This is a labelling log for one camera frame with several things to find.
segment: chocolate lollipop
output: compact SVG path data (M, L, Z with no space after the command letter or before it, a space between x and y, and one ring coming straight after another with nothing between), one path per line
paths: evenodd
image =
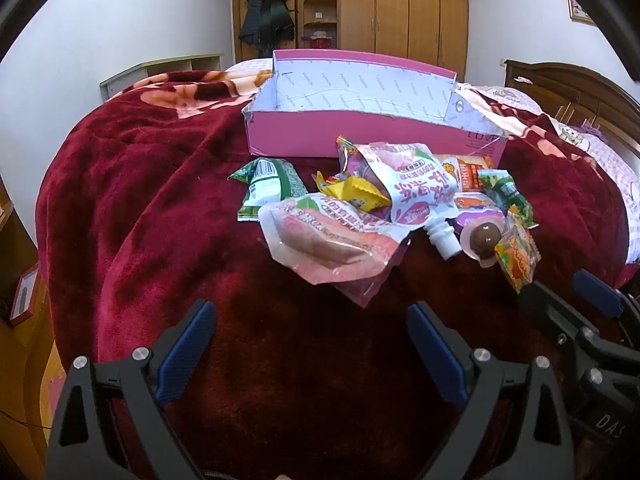
M494 255L494 247L500 238L502 234L498 226L493 222L484 222L471 231L469 246L481 260L488 260Z

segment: yellow candy wrapper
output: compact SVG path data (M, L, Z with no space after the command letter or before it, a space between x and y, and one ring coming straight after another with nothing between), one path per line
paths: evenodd
M384 196L372 183L359 176L341 177L343 174L331 176L327 180L318 171L315 181L318 189L325 195L344 200L368 213L379 207L390 206L391 200Z
M509 283L520 293L524 285L533 282L540 253L520 216L509 210L505 224L506 230L494 251Z

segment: wooden headboard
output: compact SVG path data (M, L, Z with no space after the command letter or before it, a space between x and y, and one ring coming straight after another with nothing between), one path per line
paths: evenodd
M505 86L529 95L561 123L582 126L588 120L640 176L640 104L626 91L581 66L512 60L506 65Z

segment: metal screw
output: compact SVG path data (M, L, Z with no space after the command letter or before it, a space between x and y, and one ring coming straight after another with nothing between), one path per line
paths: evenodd
M79 370L80 368L84 368L87 363L88 359L85 356L81 355L74 359L74 368Z
M491 352L489 352L486 348L476 348L474 350L474 358L476 359L476 361L485 363L489 359L491 359Z
M597 368L589 370L589 380L594 384L602 384L602 372Z
M132 353L134 361L144 361L147 357L149 357L149 348L145 348L143 346L139 346Z
M549 368L549 365L551 363L549 362L549 359L547 359L543 355L539 355L538 357L536 357L536 364L540 368Z

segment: picture frame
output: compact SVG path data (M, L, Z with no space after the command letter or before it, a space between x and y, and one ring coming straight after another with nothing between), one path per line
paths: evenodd
M33 316L39 285L40 273L36 264L21 275L18 280L14 304L12 304L11 312L9 313L8 323L10 326L16 326Z
M576 2L575 0L568 0L569 2L569 17L573 22L587 23L589 25L593 25L597 27L596 23L591 19L591 17L584 12L582 6Z

